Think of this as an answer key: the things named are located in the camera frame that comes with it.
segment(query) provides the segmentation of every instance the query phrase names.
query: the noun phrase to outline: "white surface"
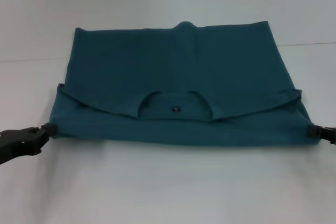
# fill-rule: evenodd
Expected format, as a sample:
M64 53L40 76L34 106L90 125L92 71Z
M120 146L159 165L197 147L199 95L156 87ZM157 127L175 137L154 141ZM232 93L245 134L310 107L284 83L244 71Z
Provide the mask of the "white surface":
M76 27L270 22L278 45L336 42L335 0L0 0L0 61L69 56Z
M47 122L78 26L269 20L278 45L336 41L334 0L0 0L0 10L0 131ZM313 122L335 126L336 44L279 50ZM327 142L201 149L54 140L0 166L0 222L335 224L335 154Z
M280 47L315 123L336 122L336 45ZM0 63L0 131L48 119L67 59ZM1 223L336 223L336 148L53 140L0 166Z

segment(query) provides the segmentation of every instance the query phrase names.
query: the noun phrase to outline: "black clip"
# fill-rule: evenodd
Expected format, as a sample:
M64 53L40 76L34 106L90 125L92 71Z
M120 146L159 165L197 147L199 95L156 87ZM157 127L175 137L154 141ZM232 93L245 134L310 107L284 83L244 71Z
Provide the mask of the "black clip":
M317 125L310 125L308 127L307 135L330 141L331 144L336 144L336 128L321 127Z
M49 123L41 128L31 127L0 132L0 164L16 157L41 153L41 148L56 133L57 126Z

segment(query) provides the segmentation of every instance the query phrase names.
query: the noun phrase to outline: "button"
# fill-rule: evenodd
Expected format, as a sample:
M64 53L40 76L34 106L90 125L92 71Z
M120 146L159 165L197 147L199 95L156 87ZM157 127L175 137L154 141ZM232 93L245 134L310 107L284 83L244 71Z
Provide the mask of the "button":
M180 112L181 111L181 108L180 107L172 107L172 110L174 112Z

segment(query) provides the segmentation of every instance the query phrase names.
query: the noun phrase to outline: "teal shirt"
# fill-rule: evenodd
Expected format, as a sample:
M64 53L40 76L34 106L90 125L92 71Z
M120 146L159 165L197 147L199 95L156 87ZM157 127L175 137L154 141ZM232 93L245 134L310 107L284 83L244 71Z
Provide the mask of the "teal shirt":
M77 28L58 136L179 145L316 144L267 22Z

